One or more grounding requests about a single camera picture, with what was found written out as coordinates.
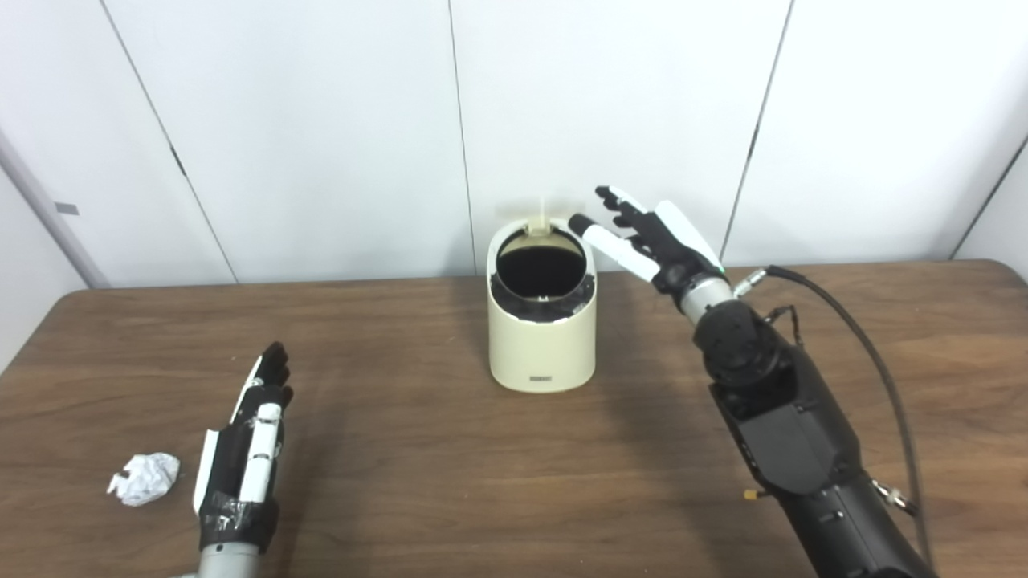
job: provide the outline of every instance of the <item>black cable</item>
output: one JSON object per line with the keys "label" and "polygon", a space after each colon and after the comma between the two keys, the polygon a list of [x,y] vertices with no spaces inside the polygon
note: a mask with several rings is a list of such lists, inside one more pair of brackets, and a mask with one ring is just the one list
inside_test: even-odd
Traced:
{"label": "black cable", "polygon": [[785,315],[786,313],[793,314],[793,341],[796,344],[796,347],[802,350],[804,348],[804,344],[803,337],[800,336],[800,314],[796,312],[796,305],[782,305],[780,308],[775,308],[774,311],[764,317],[764,321],[773,324],[779,317]]}
{"label": "black cable", "polygon": [[856,338],[860,340],[860,345],[868,351],[868,355],[871,356],[871,360],[875,363],[875,367],[878,368],[878,373],[882,377],[882,384],[885,386],[885,392],[888,394],[889,401],[892,403],[892,411],[895,413],[896,426],[900,429],[900,439],[903,443],[904,460],[907,463],[907,478],[908,483],[910,483],[911,501],[917,504],[920,509],[918,515],[914,516],[914,526],[917,530],[917,544],[921,550],[921,556],[924,558],[924,563],[928,565],[928,568],[934,569],[935,565],[931,559],[931,548],[928,545],[928,528],[925,522],[924,500],[921,496],[921,473],[917,468],[917,462],[914,458],[914,437],[911,435],[910,426],[907,424],[907,412],[904,410],[903,399],[900,397],[900,390],[896,388],[895,381],[892,380],[892,373],[889,372],[889,368],[885,365],[885,360],[882,359],[878,350],[875,349],[875,345],[871,342],[871,339],[868,338],[868,334],[864,332],[864,329],[861,329],[859,324],[856,323],[856,320],[849,315],[846,308],[842,306],[842,303],[837,301],[831,293],[795,270],[776,265],[770,265],[766,270],[768,277],[777,277],[778,279],[799,283],[814,293],[817,293],[820,298],[824,299],[824,301],[828,302],[828,304],[830,304],[837,314],[839,314],[839,317],[846,322],[846,325],[848,325],[850,330],[853,331]]}

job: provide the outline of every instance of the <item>cable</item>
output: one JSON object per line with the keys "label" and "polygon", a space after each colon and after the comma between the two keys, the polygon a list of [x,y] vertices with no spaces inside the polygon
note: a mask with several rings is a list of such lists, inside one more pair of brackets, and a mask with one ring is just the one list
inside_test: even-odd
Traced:
{"label": "cable", "polygon": [[839,317],[846,322],[846,325],[849,326],[851,331],[853,331],[856,338],[860,340],[860,345],[868,351],[868,355],[871,356],[871,360],[875,363],[875,367],[878,368],[878,373],[882,377],[882,384],[885,386],[885,392],[888,394],[889,401],[892,403],[892,411],[895,413],[896,426],[900,429],[900,439],[903,443],[904,460],[907,463],[907,478],[910,483],[910,497],[920,509],[919,515],[914,516],[914,526],[917,530],[917,545],[921,550],[921,556],[924,558],[924,563],[928,565],[928,568],[934,570],[935,565],[931,559],[931,548],[928,545],[928,528],[925,522],[924,500],[921,498],[921,473],[914,460],[914,437],[911,435],[910,426],[907,424],[907,412],[904,410],[903,399],[900,397],[900,390],[896,388],[895,381],[892,380],[892,373],[889,372],[889,368],[885,365],[885,360],[882,359],[878,350],[875,349],[875,345],[871,342],[871,339],[868,338],[868,334],[864,332],[864,329],[861,329],[859,324],[856,323],[856,320],[849,315],[846,308],[842,306],[842,303],[837,301],[831,293],[795,270],[776,265],[769,265],[765,270],[767,270],[768,277],[777,277],[778,279],[784,279],[786,281],[792,281],[793,283],[798,283],[816,293],[821,299],[824,299],[824,301],[828,302],[828,304],[831,305],[837,314],[839,314]]}

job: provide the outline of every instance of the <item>connector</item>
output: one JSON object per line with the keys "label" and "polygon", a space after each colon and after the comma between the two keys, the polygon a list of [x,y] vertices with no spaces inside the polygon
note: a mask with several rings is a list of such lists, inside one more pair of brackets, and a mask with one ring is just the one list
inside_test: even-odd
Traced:
{"label": "connector", "polygon": [[764,278],[767,276],[768,276],[768,269],[765,267],[761,267],[755,270],[754,273],[747,275],[745,279],[740,281],[738,285],[732,288],[732,294],[735,295],[736,299],[742,297],[743,295],[748,293],[754,287],[760,285],[761,281],[764,281]]}

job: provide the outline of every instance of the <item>silver cylinder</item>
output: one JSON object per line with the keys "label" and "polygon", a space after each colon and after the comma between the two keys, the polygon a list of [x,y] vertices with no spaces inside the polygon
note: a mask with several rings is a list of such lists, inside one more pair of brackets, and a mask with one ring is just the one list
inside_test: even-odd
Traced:
{"label": "silver cylinder", "polygon": [[718,303],[734,299],[732,286],[720,277],[708,277],[689,290],[681,301],[682,312],[696,325],[707,310]]}
{"label": "silver cylinder", "polygon": [[253,544],[211,544],[199,554],[197,578],[256,578],[260,551]]}

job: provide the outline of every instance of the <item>crumpled paper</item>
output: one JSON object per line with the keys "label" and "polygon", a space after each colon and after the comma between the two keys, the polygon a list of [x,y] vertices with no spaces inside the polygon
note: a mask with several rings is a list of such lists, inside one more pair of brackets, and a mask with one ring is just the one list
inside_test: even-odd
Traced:
{"label": "crumpled paper", "polygon": [[163,453],[137,454],[125,464],[124,472],[111,477],[107,493],[114,493],[126,506],[142,506],[172,489],[179,476],[179,459]]}

